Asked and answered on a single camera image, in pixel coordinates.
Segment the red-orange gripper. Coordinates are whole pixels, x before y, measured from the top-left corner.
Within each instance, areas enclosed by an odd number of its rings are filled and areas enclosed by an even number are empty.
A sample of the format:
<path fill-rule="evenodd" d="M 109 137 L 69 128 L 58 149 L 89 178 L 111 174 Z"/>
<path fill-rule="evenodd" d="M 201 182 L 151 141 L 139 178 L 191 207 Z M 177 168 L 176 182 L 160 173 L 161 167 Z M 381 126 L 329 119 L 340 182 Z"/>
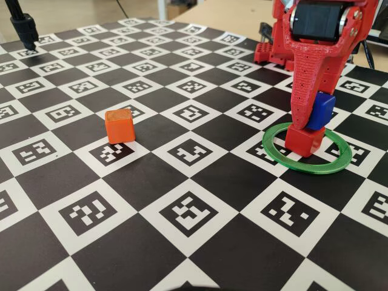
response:
<path fill-rule="evenodd" d="M 289 1 L 284 46 L 294 56 L 291 110 L 303 129 L 318 91 L 332 95 L 354 48 L 372 28 L 378 1 Z"/>

